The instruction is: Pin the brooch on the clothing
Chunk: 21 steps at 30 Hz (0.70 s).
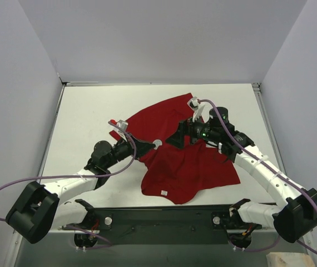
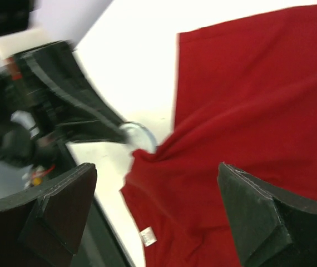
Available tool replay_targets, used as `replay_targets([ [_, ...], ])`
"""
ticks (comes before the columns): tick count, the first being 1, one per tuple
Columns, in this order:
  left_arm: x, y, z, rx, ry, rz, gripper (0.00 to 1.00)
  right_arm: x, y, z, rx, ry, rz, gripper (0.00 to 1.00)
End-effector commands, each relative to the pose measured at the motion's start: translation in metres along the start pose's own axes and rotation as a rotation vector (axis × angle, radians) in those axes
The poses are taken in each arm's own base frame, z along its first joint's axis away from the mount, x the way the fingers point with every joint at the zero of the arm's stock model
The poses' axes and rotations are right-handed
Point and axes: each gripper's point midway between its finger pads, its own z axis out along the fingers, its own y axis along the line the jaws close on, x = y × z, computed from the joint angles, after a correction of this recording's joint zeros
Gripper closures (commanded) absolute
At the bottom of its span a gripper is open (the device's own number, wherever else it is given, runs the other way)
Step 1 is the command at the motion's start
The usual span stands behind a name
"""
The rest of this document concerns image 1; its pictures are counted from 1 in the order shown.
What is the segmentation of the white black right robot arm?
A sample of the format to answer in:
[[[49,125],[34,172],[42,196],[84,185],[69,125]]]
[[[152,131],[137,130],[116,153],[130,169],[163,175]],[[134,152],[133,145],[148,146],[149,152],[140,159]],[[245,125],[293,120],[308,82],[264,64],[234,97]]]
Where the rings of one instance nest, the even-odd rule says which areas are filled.
[[[183,149],[185,143],[204,141],[250,174],[272,197],[275,205],[242,199],[229,208],[229,222],[273,228],[287,242],[294,243],[317,226],[317,191],[306,190],[291,181],[263,155],[244,133],[229,122],[225,107],[212,108],[209,119],[190,117],[179,122],[166,143]]]

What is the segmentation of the round painted brooch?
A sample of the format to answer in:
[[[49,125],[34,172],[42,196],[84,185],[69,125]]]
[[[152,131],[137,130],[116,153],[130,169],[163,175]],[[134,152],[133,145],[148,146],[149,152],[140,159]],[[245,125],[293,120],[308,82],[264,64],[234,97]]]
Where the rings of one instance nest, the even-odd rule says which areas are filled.
[[[156,139],[153,144],[155,145],[154,149],[157,150],[160,146],[162,146],[162,141],[159,139]]]

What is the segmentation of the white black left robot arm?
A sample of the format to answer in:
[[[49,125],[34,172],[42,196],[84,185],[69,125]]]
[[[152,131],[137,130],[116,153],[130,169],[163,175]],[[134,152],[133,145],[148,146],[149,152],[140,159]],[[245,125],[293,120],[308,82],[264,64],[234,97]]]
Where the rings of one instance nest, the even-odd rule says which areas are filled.
[[[99,141],[87,165],[73,178],[27,184],[6,215],[6,223],[31,244],[39,242],[51,229],[67,224],[90,228],[94,214],[72,198],[103,186],[109,179],[109,168],[120,161],[128,157],[138,160],[161,145],[161,140],[142,141],[132,135],[115,145]]]

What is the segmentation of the red t-shirt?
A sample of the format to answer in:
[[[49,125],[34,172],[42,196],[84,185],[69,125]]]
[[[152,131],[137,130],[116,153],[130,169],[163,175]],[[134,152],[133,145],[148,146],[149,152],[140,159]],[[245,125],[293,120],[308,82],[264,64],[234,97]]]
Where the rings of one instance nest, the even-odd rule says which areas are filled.
[[[157,150],[140,158],[147,167],[141,182],[144,195],[185,204],[201,190],[240,184],[233,163],[202,140],[190,145],[186,137],[182,150],[165,142],[177,130],[180,121],[193,115],[187,104],[191,98],[190,93],[169,98],[126,119],[127,132],[135,138],[162,141]]]

